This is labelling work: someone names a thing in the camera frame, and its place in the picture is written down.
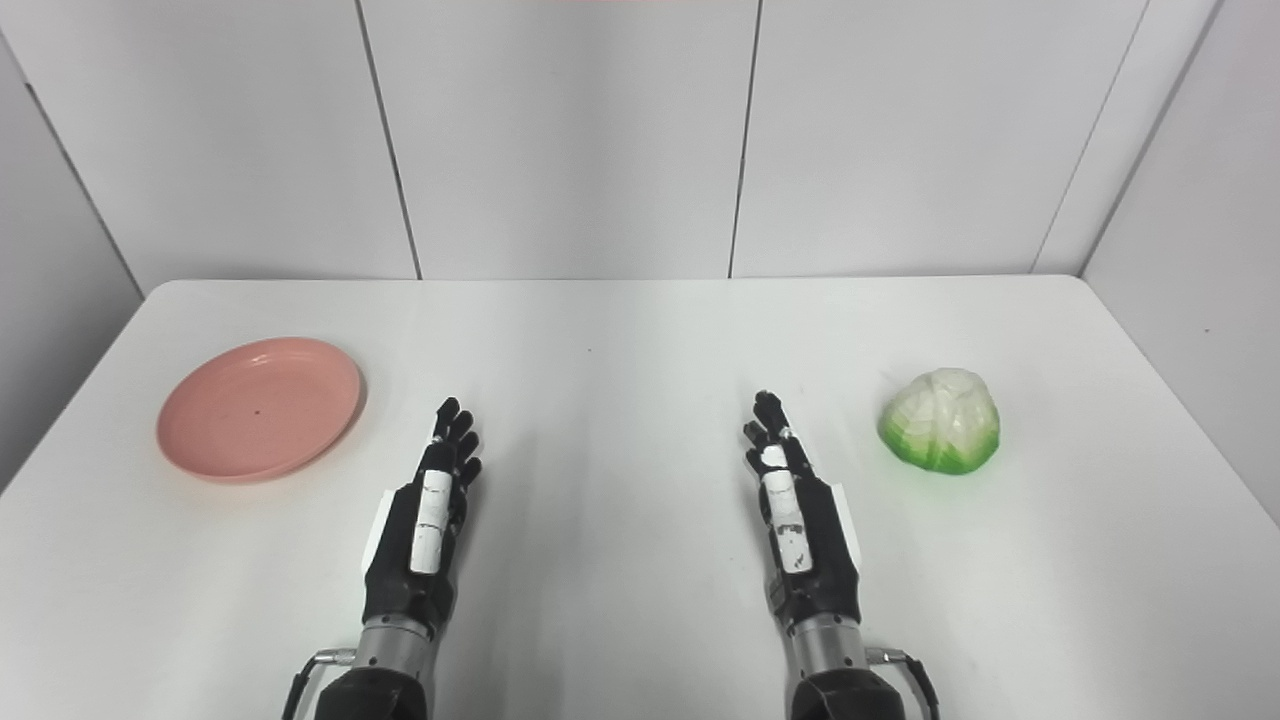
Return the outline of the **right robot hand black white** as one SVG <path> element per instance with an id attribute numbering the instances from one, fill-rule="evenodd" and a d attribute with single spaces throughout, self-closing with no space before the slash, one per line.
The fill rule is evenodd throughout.
<path id="1" fill-rule="evenodd" d="M 817 475 L 777 395 L 756 392 L 751 410 L 742 433 L 774 565 L 771 612 L 787 635 L 815 618 L 859 624 L 860 574 L 842 488 Z"/>

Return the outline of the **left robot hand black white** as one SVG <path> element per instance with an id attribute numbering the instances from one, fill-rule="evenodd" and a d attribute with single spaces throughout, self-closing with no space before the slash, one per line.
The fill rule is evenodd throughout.
<path id="1" fill-rule="evenodd" d="M 457 594 L 453 560 L 483 469 L 475 418 L 456 397 L 436 410 L 413 478 L 398 488 L 365 571 L 362 621 L 402 619 L 430 641 L 445 629 Z"/>

